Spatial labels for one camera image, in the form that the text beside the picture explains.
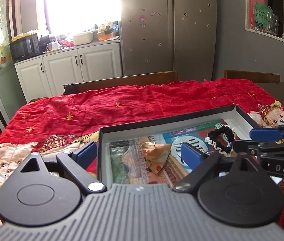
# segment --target chair backrest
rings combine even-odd
[[[165,71],[162,73],[150,73],[134,76],[124,76],[119,78],[111,78],[99,81],[91,81],[86,83],[75,83],[64,85],[64,94],[76,94],[89,90],[100,90],[104,88],[112,88],[122,85],[139,85],[145,86],[149,84],[162,85],[178,81],[178,73],[173,71]]]
[[[273,73],[255,73],[242,70],[224,70],[224,78],[247,79],[254,83],[279,83],[280,75]]]

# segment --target bright window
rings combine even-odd
[[[46,8],[54,34],[82,32],[121,15],[120,0],[46,0]]]

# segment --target refrigerator door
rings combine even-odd
[[[121,49],[124,75],[173,70],[168,0],[121,0]]]
[[[211,80],[217,0],[173,0],[174,70],[180,81]]]

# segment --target black scrunchie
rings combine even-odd
[[[220,129],[212,130],[208,133],[208,137],[217,144],[217,148],[221,148],[221,151],[224,151],[225,153],[230,153],[232,146],[224,147],[220,142],[216,140],[217,136],[219,136],[220,134],[225,134],[227,140],[233,143],[234,135],[232,129],[223,125]]]

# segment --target gray ribbed panel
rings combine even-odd
[[[189,194],[167,185],[117,185],[92,194],[69,218],[42,228],[4,224],[0,241],[284,241],[275,223],[239,229],[210,218]]]

